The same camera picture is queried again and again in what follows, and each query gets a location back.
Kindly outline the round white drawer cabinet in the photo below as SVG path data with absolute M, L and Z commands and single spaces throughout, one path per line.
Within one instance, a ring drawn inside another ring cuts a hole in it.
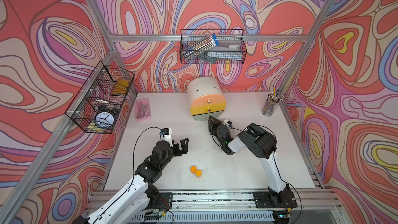
M 227 100 L 213 77 L 194 79 L 187 86 L 190 113 L 194 120 L 206 121 L 208 117 L 220 117 L 225 111 Z

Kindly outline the orange paint can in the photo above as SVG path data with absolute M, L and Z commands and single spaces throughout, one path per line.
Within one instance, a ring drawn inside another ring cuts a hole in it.
M 196 167 L 196 166 L 192 166 L 192 167 L 190 168 L 190 171 L 191 171 L 191 173 L 195 174 L 196 171 L 197 171 L 197 167 Z

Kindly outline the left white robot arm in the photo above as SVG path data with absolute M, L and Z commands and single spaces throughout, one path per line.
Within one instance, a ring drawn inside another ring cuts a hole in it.
M 156 203 L 159 190 L 153 185 L 174 157 L 188 153 L 189 139 L 179 144 L 172 139 L 160 140 L 152 154 L 141 163 L 132 178 L 103 206 L 88 217 L 77 217 L 74 224 L 127 224 L 131 219 Z

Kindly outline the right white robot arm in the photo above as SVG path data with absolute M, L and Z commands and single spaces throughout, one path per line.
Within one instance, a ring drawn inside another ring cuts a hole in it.
M 268 189 L 274 194 L 289 192 L 289 184 L 278 168 L 276 135 L 267 127 L 255 123 L 249 124 L 235 137 L 231 136 L 232 129 L 229 121 L 222 122 L 215 117 L 208 117 L 209 133 L 225 154 L 231 156 L 242 148 L 248 148 L 262 163 L 268 177 Z

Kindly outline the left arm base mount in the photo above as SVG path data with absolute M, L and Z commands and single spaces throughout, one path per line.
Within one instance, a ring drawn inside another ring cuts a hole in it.
M 148 189 L 145 191 L 149 199 L 149 204 L 145 210 L 152 209 L 163 209 L 169 210 L 173 205 L 173 193 L 170 192 L 159 192 L 159 189 L 152 185 L 148 185 Z

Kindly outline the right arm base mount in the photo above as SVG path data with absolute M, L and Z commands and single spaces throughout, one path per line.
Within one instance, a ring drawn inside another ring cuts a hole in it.
M 297 208 L 297 202 L 289 184 L 285 184 L 280 192 L 268 187 L 268 191 L 255 191 L 253 196 L 256 208 Z

